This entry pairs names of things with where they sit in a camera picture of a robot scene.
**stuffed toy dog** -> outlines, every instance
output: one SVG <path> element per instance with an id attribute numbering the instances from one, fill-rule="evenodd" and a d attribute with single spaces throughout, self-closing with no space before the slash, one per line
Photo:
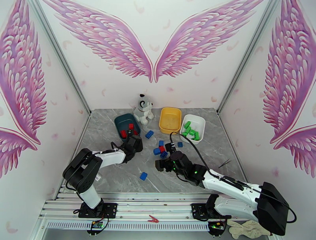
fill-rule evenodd
<path id="1" fill-rule="evenodd" d="M 140 94 L 140 97 L 137 107 L 134 110 L 134 117 L 136 121 L 141 122 L 142 125 L 147 125 L 148 120 L 146 118 L 154 118 L 154 115 L 151 112 L 153 103 L 150 101 L 149 97 L 146 97 L 144 94 Z"/>

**yellow bowl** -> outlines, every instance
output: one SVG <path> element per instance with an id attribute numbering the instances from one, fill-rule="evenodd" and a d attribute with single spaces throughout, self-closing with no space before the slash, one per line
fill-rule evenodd
<path id="1" fill-rule="evenodd" d="M 181 128 L 181 110 L 174 107 L 164 107 L 161 110 L 159 128 L 162 133 L 178 132 Z"/>

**pink feather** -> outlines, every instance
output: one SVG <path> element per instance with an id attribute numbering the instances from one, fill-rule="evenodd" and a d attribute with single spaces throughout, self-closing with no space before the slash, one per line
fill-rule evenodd
<path id="1" fill-rule="evenodd" d="M 145 75 L 152 82 L 152 63 L 130 27 L 118 17 L 68 0 L 43 0 L 71 34 L 122 73 Z"/>
<path id="2" fill-rule="evenodd" d="M 21 151 L 27 148 L 37 150 L 36 146 L 22 134 L 0 127 L 0 178 L 3 172 L 7 174 L 13 166 L 17 168 Z"/>
<path id="3" fill-rule="evenodd" d="M 263 0 L 233 0 L 184 20 L 170 37 L 155 67 L 155 82 L 162 75 L 176 77 L 198 64 L 234 36 Z"/>
<path id="4" fill-rule="evenodd" d="M 18 129 L 35 143 L 36 129 L 45 123 L 44 73 L 40 46 L 28 5 L 17 0 L 0 37 L 1 95 Z"/>
<path id="5" fill-rule="evenodd" d="M 316 79 L 316 42 L 296 0 L 282 1 L 269 50 L 263 113 L 274 143 L 297 122 Z"/>
<path id="6" fill-rule="evenodd" d="M 311 174 L 313 178 L 316 176 L 316 124 L 288 133 L 274 149 L 280 147 L 291 150 L 296 167 L 300 165 L 307 174 Z"/>

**dark teal bowl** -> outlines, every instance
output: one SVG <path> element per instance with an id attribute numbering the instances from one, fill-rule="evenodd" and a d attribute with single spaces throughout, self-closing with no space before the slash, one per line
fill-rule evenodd
<path id="1" fill-rule="evenodd" d="M 114 124 L 117 130 L 118 135 L 120 136 L 120 139 L 122 139 L 123 142 L 125 142 L 126 139 L 123 139 L 121 137 L 121 131 L 125 130 L 126 133 L 128 132 L 129 128 L 128 125 L 132 123 L 134 124 L 134 130 L 138 132 L 138 136 L 141 134 L 141 129 L 138 126 L 138 123 L 136 119 L 134 118 L 133 114 L 126 113 L 124 115 L 118 116 L 114 119 Z"/>

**red clip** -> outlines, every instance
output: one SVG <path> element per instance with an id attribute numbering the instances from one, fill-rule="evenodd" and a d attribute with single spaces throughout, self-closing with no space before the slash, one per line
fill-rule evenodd
<path id="1" fill-rule="evenodd" d="M 151 222 L 151 223 L 159 223 L 159 220 L 151 215 L 149 215 L 152 219 L 151 220 L 148 220 L 148 222 Z"/>

